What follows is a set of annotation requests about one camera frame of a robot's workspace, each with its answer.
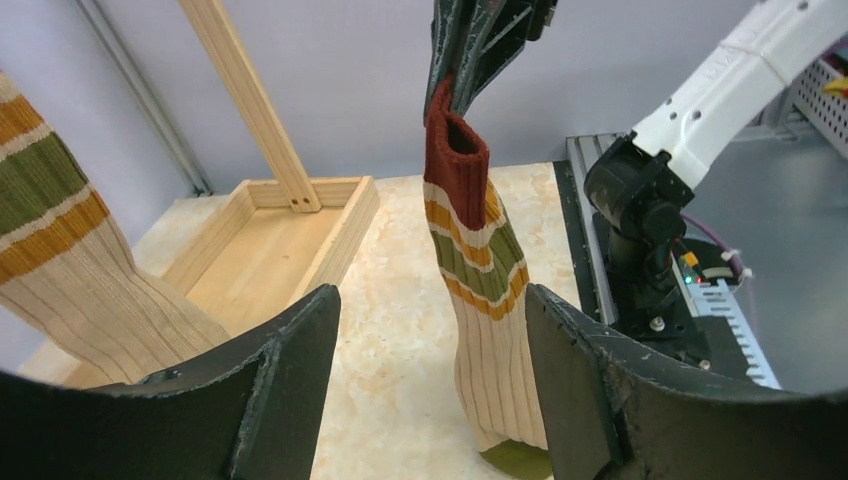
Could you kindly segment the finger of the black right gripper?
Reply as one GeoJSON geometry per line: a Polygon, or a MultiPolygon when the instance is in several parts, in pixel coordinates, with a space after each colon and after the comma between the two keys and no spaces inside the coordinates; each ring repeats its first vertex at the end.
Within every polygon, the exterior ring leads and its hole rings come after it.
{"type": "Polygon", "coordinates": [[[552,22],[557,0],[472,1],[460,23],[453,72],[453,112],[474,99],[552,22]]]}
{"type": "Polygon", "coordinates": [[[457,37],[464,14],[461,0],[435,0],[431,22],[431,60],[424,102],[423,120],[426,121],[432,98],[439,84],[453,66],[457,37]]]}

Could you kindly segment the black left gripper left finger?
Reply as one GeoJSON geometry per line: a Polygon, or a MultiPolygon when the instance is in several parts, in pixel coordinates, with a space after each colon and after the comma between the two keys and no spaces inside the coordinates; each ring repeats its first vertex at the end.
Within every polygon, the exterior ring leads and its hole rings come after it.
{"type": "Polygon", "coordinates": [[[136,384],[1,377],[5,479],[307,479],[337,341],[329,284],[136,384]]]}

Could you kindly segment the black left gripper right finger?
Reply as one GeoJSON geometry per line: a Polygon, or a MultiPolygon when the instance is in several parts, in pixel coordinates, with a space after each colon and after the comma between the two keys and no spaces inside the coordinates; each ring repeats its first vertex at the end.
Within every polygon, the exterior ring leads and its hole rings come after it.
{"type": "Polygon", "coordinates": [[[847,395],[667,357],[532,284],[527,331],[558,479],[843,479],[847,395]]]}

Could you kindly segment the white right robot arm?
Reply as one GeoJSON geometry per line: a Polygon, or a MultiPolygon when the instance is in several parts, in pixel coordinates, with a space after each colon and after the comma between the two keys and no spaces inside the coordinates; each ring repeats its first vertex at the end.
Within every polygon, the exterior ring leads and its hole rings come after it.
{"type": "MultiPolygon", "coordinates": [[[[541,35],[551,1],[437,1],[425,103],[425,212],[451,293],[491,320],[516,308],[528,270],[465,122],[474,98],[541,35]]],[[[730,141],[847,32],[843,1],[760,1],[653,113],[589,169],[584,195],[610,227],[616,327],[642,339],[678,296],[682,209],[730,141]]]]}

